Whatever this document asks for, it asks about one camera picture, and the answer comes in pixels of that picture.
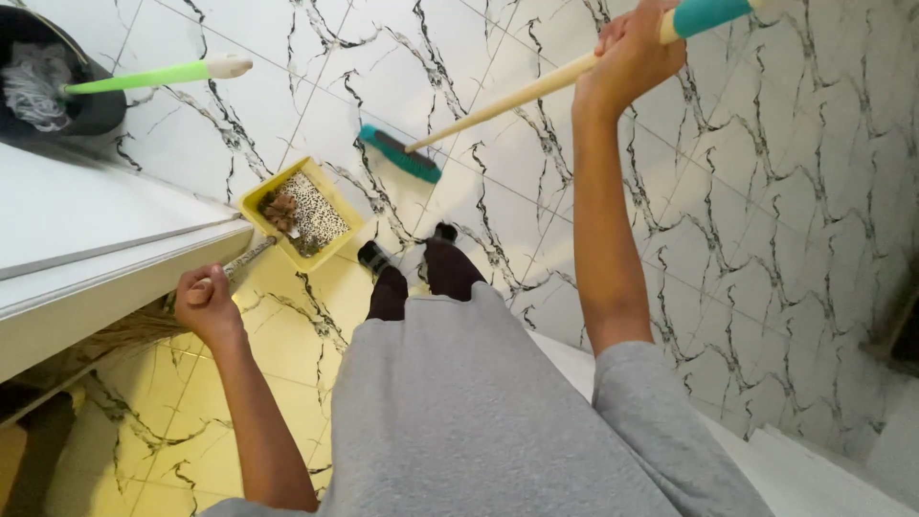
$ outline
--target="push broom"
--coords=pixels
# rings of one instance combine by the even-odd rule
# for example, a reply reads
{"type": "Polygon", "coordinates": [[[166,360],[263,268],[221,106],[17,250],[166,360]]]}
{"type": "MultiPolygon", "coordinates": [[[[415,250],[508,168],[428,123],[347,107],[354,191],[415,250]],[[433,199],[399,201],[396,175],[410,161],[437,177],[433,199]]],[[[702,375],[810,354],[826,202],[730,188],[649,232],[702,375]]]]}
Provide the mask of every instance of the push broom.
{"type": "MultiPolygon", "coordinates": [[[[722,23],[759,10],[765,1],[683,0],[676,8],[664,13],[664,19],[661,22],[661,44],[666,45],[681,38],[688,38],[714,29],[722,23]]],[[[578,76],[596,65],[597,59],[594,52],[590,51],[516,92],[495,101],[492,105],[475,111],[414,144],[401,144],[386,132],[369,124],[361,126],[359,138],[379,149],[398,168],[424,181],[437,183],[441,176],[440,168],[437,167],[434,160],[418,153],[418,149],[574,84],[578,76]]]]}

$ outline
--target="dustpan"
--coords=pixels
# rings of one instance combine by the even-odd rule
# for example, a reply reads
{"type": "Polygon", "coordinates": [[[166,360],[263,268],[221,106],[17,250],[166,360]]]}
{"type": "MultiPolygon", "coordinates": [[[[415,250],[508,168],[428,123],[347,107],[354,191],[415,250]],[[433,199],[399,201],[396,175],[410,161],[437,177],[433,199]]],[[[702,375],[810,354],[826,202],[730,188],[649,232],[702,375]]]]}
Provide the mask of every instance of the dustpan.
{"type": "Polygon", "coordinates": [[[293,267],[301,273],[311,273],[319,266],[332,257],[341,249],[354,235],[357,234],[364,226],[364,220],[351,206],[345,197],[341,194],[335,184],[325,175],[323,170],[316,164],[311,157],[305,157],[287,170],[277,173],[271,178],[262,181],[253,189],[246,192],[239,200],[239,211],[243,216],[252,223],[263,235],[271,236],[278,232],[273,224],[269,223],[265,217],[259,213],[258,203],[270,191],[280,187],[285,181],[294,174],[301,172],[319,190],[319,193],[325,197],[326,201],[332,205],[332,208],[347,223],[348,231],[332,239],[332,242],[323,247],[312,257],[302,257],[297,249],[286,238],[279,239],[277,246],[284,255],[293,264],[293,267]]]}

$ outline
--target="dirt in dustpan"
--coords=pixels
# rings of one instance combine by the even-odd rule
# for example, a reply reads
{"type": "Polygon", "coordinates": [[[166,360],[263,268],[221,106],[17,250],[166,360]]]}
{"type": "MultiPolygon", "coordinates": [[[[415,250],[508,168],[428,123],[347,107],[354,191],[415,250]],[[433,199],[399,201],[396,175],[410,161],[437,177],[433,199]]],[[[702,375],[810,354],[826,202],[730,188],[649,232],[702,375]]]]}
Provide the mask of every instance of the dirt in dustpan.
{"type": "Polygon", "coordinates": [[[258,211],[288,235],[302,257],[312,257],[350,226],[301,172],[293,174],[258,203],[258,211]]]}

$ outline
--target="marble tile floor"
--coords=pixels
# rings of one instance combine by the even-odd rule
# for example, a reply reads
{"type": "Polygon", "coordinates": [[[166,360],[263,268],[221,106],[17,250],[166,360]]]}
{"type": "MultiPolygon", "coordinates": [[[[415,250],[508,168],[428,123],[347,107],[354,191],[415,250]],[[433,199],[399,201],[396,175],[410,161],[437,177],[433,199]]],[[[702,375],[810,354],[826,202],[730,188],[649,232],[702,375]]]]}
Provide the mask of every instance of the marble tile floor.
{"type": "MultiPolygon", "coordinates": [[[[459,246],[522,325],[589,350],[573,268],[570,88],[437,144],[428,151],[444,170],[436,187],[355,136],[362,122],[406,142],[445,127],[592,48],[596,30],[630,0],[0,2],[35,8],[116,73],[207,52],[254,55],[253,70],[233,81],[129,92],[123,126],[78,144],[229,203],[304,155],[323,164],[368,221],[364,231],[309,278],[256,266],[237,294],[251,307],[247,325],[274,314],[254,325],[284,344],[265,342],[259,363],[293,399],[309,390],[296,404],[309,402],[311,415],[366,314],[372,280],[354,261],[357,246],[377,238],[420,293],[418,244],[442,219],[460,227],[459,246]],[[107,30],[86,27],[90,12],[107,30]]],[[[784,12],[696,36],[687,66],[620,121],[623,189],[656,343],[693,403],[740,436],[770,423],[857,459],[883,431],[902,379],[858,345],[877,337],[914,271],[917,6],[790,0],[784,12]]],[[[135,511],[147,486],[238,493],[238,479],[222,479],[229,471],[197,449],[232,448],[219,403],[198,411],[198,388],[188,391],[210,385],[200,396],[220,399],[200,351],[145,352],[168,359],[186,395],[165,402],[177,408],[169,422],[150,427],[162,438],[145,434],[153,424],[134,424],[147,437],[134,466],[119,460],[121,474],[88,473],[102,485],[137,481],[116,491],[136,490],[135,511]],[[138,468],[145,480],[132,477],[138,468]]],[[[302,426],[303,440],[323,443],[320,426],[302,426]]]]}

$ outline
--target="hand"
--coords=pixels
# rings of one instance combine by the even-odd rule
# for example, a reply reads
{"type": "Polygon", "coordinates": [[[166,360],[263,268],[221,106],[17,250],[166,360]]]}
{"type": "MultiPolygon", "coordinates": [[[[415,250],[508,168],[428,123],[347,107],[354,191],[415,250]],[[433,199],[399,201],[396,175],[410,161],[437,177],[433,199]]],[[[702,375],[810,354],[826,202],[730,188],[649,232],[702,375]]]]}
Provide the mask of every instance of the hand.
{"type": "Polygon", "coordinates": [[[230,297],[230,281],[220,264],[182,275],[176,287],[176,319],[198,335],[215,356],[218,350],[248,346],[243,317],[230,297]],[[210,282],[199,283],[203,279],[210,282]]]}
{"type": "Polygon", "coordinates": [[[600,58],[582,74],[574,90],[575,125],[615,124],[636,98],[660,85],[686,63],[686,41],[661,45],[661,19],[673,0],[640,0],[634,11],[616,17],[600,31],[594,54],[600,58]]]}

